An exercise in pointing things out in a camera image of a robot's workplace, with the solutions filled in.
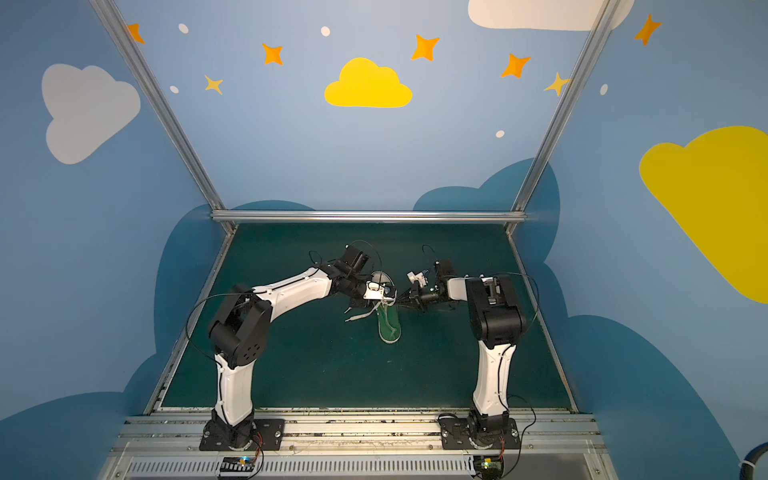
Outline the green canvas sneaker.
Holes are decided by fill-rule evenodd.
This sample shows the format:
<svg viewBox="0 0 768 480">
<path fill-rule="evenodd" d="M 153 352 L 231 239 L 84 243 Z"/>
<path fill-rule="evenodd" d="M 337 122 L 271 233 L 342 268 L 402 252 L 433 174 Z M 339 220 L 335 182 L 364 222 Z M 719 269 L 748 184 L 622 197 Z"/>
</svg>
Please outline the green canvas sneaker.
<svg viewBox="0 0 768 480">
<path fill-rule="evenodd" d="M 372 273 L 372 281 L 383 288 L 382 298 L 375 310 L 379 337 L 384 343 L 396 343 L 402 334 L 397 306 L 395 305 L 397 297 L 396 286 L 389 275 L 383 271 L 374 271 Z"/>
</svg>

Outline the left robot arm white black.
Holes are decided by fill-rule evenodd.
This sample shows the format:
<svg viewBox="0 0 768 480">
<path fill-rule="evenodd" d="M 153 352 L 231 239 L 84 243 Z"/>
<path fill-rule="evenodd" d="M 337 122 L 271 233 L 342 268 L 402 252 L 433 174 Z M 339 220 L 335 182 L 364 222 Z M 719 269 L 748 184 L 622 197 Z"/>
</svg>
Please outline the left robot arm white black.
<svg viewBox="0 0 768 480">
<path fill-rule="evenodd" d="M 231 288 L 208 328 L 217 368 L 213 419 L 231 430 L 252 418 L 253 366 L 264 353 L 272 322 L 307 303 L 334 294 L 350 298 L 353 308 L 376 307 L 391 292 L 381 271 L 365 273 L 369 256 L 353 245 L 329 262 L 267 285 Z"/>
</svg>

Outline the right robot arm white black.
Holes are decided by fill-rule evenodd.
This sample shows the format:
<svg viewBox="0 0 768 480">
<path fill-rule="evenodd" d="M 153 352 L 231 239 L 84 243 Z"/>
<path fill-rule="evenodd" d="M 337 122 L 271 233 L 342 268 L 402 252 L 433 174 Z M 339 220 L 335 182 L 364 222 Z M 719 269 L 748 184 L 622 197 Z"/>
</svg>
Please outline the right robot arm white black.
<svg viewBox="0 0 768 480">
<path fill-rule="evenodd" d="M 511 360 L 531 325 L 513 280 L 515 275 L 459 276 L 449 260 L 435 262 L 433 272 L 434 279 L 427 270 L 409 272 L 409 287 L 397 304 L 422 312 L 434 304 L 466 304 L 479 351 L 469 430 L 488 435 L 505 432 L 511 427 L 506 397 Z"/>
</svg>

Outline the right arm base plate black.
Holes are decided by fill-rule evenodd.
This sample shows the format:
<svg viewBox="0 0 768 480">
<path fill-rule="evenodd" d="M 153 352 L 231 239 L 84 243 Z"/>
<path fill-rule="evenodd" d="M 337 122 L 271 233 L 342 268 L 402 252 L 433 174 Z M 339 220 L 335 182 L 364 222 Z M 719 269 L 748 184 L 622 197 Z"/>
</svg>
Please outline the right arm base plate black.
<svg viewBox="0 0 768 480">
<path fill-rule="evenodd" d="M 444 450 L 506 450 L 521 446 L 520 431 L 507 413 L 467 418 L 453 414 L 437 417 L 440 440 Z"/>
</svg>

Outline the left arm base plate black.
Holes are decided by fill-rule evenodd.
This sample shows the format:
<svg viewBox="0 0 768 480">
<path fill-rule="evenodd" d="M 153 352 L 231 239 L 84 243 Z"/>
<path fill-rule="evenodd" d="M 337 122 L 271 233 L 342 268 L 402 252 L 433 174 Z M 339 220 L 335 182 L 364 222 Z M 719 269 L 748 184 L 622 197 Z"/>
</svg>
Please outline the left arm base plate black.
<svg viewBox="0 0 768 480">
<path fill-rule="evenodd" d="M 281 447 L 284 419 L 246 418 L 236 426 L 216 417 L 203 429 L 200 451 L 277 451 Z"/>
</svg>

